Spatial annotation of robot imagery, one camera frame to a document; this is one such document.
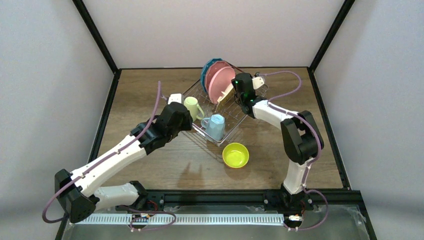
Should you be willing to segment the light green mug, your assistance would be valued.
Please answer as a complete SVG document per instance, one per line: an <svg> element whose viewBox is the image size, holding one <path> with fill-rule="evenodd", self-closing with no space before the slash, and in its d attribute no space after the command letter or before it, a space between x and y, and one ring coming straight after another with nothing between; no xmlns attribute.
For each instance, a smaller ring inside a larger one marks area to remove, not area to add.
<svg viewBox="0 0 424 240"><path fill-rule="evenodd" d="M189 110L190 116L193 121L202 120L205 117L203 109L199 105L197 98L193 96L187 96L184 99L183 105Z"/></svg>

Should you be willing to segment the light blue mug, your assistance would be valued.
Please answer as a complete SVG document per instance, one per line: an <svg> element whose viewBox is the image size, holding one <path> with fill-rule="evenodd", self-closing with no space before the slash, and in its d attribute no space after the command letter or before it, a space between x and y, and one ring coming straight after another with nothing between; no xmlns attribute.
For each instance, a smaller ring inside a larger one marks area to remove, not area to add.
<svg viewBox="0 0 424 240"><path fill-rule="evenodd" d="M201 120L206 137L211 141L221 141L225 131L225 118L220 114L213 114Z"/></svg>

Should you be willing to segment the pink polka dot plate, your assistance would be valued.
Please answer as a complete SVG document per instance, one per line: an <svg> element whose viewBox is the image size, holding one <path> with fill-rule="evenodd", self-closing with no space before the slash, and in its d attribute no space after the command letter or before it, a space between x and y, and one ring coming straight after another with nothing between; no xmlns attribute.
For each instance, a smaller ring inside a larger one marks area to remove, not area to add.
<svg viewBox="0 0 424 240"><path fill-rule="evenodd" d="M206 86L206 89L207 89L206 93L208 93L208 91L209 91L210 82L211 82L213 76L218 72L218 70L225 68L225 67L230 67L231 69L233 69L233 67L228 62L226 62L225 60L215 62L209 68L209 70L206 73L206 77L205 77L205 86Z"/></svg>

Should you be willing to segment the blue polka dot plate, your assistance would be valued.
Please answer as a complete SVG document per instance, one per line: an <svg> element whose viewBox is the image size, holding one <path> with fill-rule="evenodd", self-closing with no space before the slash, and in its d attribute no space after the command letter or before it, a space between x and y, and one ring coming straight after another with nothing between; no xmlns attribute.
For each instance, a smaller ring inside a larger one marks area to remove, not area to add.
<svg viewBox="0 0 424 240"><path fill-rule="evenodd" d="M210 59L202 68L201 70L201 74L200 74L200 84L204 90L204 92L207 92L207 88L206 88L206 75L207 75L207 71L209 70L209 68L216 62L218 61L222 61L222 58L212 58Z"/></svg>

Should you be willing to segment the yellow-green bowl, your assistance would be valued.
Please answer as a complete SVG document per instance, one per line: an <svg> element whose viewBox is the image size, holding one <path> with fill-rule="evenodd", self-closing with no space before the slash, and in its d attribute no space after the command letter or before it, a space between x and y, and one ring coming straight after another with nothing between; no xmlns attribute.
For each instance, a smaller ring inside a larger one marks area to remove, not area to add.
<svg viewBox="0 0 424 240"><path fill-rule="evenodd" d="M243 144L233 142L223 149L222 159L227 167L240 169L249 162L250 153Z"/></svg>

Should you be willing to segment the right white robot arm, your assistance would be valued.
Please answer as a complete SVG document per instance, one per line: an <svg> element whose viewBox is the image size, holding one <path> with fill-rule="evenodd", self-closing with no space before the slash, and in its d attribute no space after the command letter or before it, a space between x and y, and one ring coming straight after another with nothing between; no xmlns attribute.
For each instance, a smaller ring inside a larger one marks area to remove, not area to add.
<svg viewBox="0 0 424 240"><path fill-rule="evenodd" d="M250 73L236 74L231 81L235 90L235 102L243 113L264 121L281 130L283 146L289 158L288 172L283 181L290 195L305 191L312 164L322 154L324 141L313 115L309 111L291 111L256 94L254 78Z"/></svg>

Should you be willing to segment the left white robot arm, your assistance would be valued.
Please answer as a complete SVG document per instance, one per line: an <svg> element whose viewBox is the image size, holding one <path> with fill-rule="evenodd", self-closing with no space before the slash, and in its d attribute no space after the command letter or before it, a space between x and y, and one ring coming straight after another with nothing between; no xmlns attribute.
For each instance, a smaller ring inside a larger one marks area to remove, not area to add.
<svg viewBox="0 0 424 240"><path fill-rule="evenodd" d="M103 187L103 183L131 163L169 143L181 131L192 129L190 111L178 102L167 104L159 115L139 123L115 147L71 172L54 176L55 199L70 223L88 218L94 211L119 205L141 207L147 192L138 181Z"/></svg>

